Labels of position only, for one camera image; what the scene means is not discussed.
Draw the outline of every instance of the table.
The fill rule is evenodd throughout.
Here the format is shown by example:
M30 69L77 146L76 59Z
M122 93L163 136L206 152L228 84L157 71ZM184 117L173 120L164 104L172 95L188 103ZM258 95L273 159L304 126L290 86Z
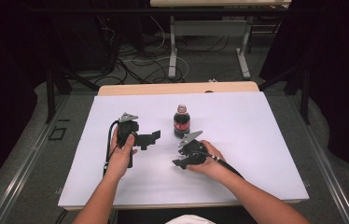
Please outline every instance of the table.
M78 210L90 198L102 178L108 127L123 112L139 116L136 121L140 134L161 130L161 138L133 157L133 168L119 182L113 208L239 204L217 182L172 163L182 158L177 152L180 139L175 138L172 125L179 104L188 106L191 131L203 130L198 140L209 139L220 148L227 162L248 181L287 202L309 198L264 93L254 82L218 82L102 87L91 107L58 205ZM242 114L233 113L239 109Z
M153 7L252 7L289 5L291 0L151 0ZM246 21L176 21L171 16L171 59L169 62L168 77L175 77L177 48L175 37L177 35L233 35L242 36L242 44L236 49L239 65L244 79L250 79L250 72L244 57L248 38L251 35L253 17Z

